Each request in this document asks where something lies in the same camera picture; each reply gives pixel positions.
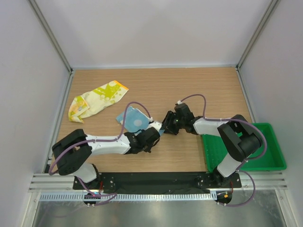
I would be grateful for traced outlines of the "blue polka dot towel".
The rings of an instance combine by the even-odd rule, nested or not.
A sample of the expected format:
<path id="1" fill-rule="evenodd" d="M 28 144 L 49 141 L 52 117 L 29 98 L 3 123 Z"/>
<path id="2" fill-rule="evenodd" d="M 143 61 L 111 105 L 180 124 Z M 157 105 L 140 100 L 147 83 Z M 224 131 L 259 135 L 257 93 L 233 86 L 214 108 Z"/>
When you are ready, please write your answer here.
<path id="1" fill-rule="evenodd" d="M 154 119 L 142 113 L 138 108 L 130 106 L 127 108 L 125 120 L 124 129 L 136 133 L 147 129 Z"/>

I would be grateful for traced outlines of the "yellow green printed towel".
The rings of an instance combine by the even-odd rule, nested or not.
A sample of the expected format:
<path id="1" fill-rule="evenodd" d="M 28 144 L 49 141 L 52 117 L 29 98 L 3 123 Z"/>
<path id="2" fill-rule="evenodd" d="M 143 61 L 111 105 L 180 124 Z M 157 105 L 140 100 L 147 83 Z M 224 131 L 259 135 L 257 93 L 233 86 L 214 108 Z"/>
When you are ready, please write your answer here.
<path id="1" fill-rule="evenodd" d="M 83 119 L 96 115 L 105 108 L 119 102 L 128 90 L 129 88 L 113 80 L 92 91 L 74 97 L 68 110 L 69 121 L 84 123 Z"/>

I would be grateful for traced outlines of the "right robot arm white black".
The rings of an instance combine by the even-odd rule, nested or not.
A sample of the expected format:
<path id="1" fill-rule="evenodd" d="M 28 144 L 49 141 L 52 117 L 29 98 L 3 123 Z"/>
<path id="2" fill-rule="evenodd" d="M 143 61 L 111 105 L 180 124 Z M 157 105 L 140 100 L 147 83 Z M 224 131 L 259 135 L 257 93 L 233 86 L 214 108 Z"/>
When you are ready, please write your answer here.
<path id="1" fill-rule="evenodd" d="M 168 111 L 163 122 L 165 133 L 177 135 L 184 129 L 194 135 L 212 135 L 221 137 L 227 154 L 213 170 L 213 181 L 218 187 L 225 187 L 232 175 L 248 162 L 260 147 L 267 150 L 267 142 L 263 133 L 238 114 L 232 118 L 206 118 L 194 116 L 185 103 L 179 102 L 174 111 Z"/>

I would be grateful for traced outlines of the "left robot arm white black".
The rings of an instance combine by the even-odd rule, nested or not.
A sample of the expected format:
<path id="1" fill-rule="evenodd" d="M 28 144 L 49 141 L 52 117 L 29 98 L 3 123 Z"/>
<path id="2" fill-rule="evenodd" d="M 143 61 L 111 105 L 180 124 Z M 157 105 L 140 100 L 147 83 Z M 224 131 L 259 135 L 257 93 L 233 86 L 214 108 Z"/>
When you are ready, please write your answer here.
<path id="1" fill-rule="evenodd" d="M 55 161 L 49 169 L 49 175 L 74 175 L 88 188 L 96 189 L 100 185 L 100 177 L 97 168 L 86 162 L 89 157 L 150 153 L 160 140 L 161 127 L 160 122 L 154 121 L 145 130 L 108 137 L 89 135 L 83 129 L 74 130 L 52 146 Z"/>

